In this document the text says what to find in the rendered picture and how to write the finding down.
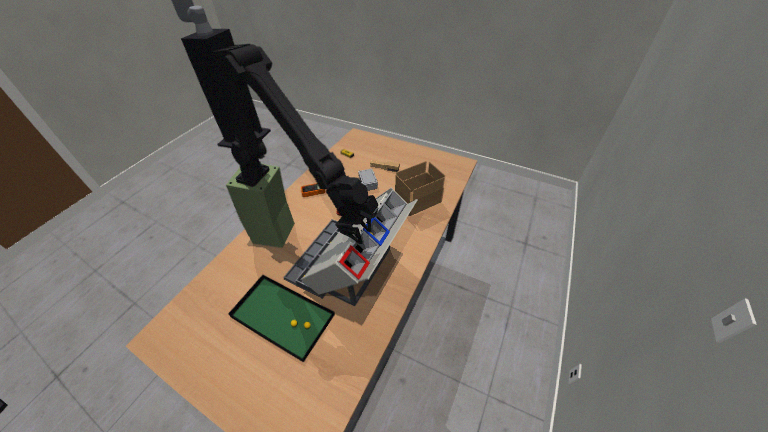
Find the blue square band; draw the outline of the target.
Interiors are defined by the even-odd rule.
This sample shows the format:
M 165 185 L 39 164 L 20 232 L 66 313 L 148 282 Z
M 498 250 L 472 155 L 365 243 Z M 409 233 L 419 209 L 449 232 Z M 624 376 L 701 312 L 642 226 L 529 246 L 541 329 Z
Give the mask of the blue square band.
M 377 242 L 377 243 L 378 243 L 378 244 L 381 246 L 381 245 L 382 245 L 382 243 L 384 242 L 384 240 L 386 239 L 386 237 L 388 236 L 388 234 L 390 233 L 390 231 L 389 231 L 389 230 L 388 230 L 388 229 L 387 229 L 387 228 L 386 228 L 386 227 L 385 227 L 385 226 L 384 226 L 384 225 L 383 225 L 383 224 L 382 224 L 382 223 L 381 223 L 381 222 L 380 222 L 380 221 L 379 221 L 379 220 L 378 220 L 376 217 L 374 217 L 374 219 L 373 219 L 373 218 L 371 219 L 371 223 L 373 222 L 373 220 L 375 220 L 375 221 L 376 221 L 376 222 L 377 222 L 377 223 L 378 223 L 378 224 L 379 224 L 379 225 L 380 225 L 380 226 L 381 226 L 381 227 L 382 227 L 382 228 L 383 228 L 383 229 L 386 231 L 386 232 L 385 232 L 385 234 L 383 235 L 383 237 L 381 238 L 381 240 L 380 240 L 380 241 L 378 241 L 378 240 L 377 240 L 377 239 L 376 239 L 376 238 L 375 238 L 375 237 L 374 237 L 374 236 L 373 236 L 373 235 L 372 235 L 370 232 L 368 232 L 368 231 L 367 231 L 365 228 L 363 228 L 363 230 L 364 230 L 364 231 L 365 231 L 365 232 L 366 232 L 366 233 L 367 233 L 367 234 L 368 234 L 368 235 L 369 235 L 371 238 L 373 238 L 373 239 L 374 239 L 374 240 L 375 240 L 375 241 L 376 241 L 376 242 Z

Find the red rectangular frame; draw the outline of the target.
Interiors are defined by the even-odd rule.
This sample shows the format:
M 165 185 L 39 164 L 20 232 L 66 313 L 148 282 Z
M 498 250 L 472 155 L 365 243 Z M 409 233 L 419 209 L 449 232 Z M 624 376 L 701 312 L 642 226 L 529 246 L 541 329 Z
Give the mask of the red rectangular frame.
M 354 251 L 354 252 L 355 252 L 355 253 L 356 253 L 356 254 L 357 254 L 357 255 L 358 255 L 358 256 L 359 256 L 361 259 L 363 259 L 363 260 L 366 262 L 366 263 L 364 264 L 364 266 L 362 267 L 362 269 L 360 270 L 360 272 L 358 273 L 358 275 L 357 275 L 357 274 L 356 274 L 356 273 L 355 273 L 355 272 L 354 272 L 354 271 L 353 271 L 351 268 L 349 268 L 349 267 L 348 267 L 348 266 L 347 266 L 347 265 L 344 263 L 345 259 L 348 257 L 348 255 L 350 254 L 350 252 L 351 252 L 352 250 L 353 250 L 353 251 Z M 362 256 L 362 255 L 361 255 L 361 254 L 360 254 L 360 253 L 359 253 L 359 252 L 358 252 L 358 251 L 357 251 L 357 250 L 356 250 L 354 247 L 352 247 L 352 246 L 350 246 L 350 247 L 348 248 L 348 250 L 347 250 L 347 251 L 346 251 L 346 253 L 343 255 L 343 257 L 340 259 L 340 261 L 339 261 L 339 262 L 340 262 L 340 263 L 341 263 L 341 264 L 342 264 L 342 265 L 343 265 L 343 266 L 344 266 L 344 267 L 345 267 L 347 270 L 349 270 L 349 271 L 350 271 L 350 272 L 351 272 L 351 273 L 352 273 L 352 274 L 353 274 L 353 275 L 354 275 L 356 278 L 358 278 L 358 279 L 360 279 L 360 277 L 362 276 L 362 274 L 364 273 L 364 271 L 366 270 L 366 268 L 367 268 L 367 267 L 368 267 L 368 265 L 370 264 L 370 262 L 369 262 L 367 259 L 365 259 L 365 258 L 364 258 L 364 257 L 363 257 L 363 256 Z

